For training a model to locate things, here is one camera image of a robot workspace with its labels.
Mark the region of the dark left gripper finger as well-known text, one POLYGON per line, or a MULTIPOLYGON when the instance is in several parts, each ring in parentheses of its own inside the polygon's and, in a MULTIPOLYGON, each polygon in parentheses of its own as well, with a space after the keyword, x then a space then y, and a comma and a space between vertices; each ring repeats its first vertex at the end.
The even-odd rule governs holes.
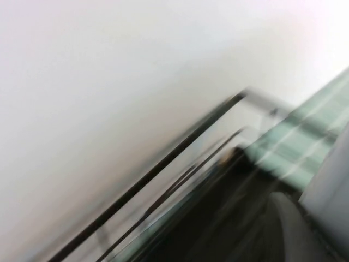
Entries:
POLYGON ((308 230, 296 205, 282 193, 268 198, 268 260, 306 261, 308 230))

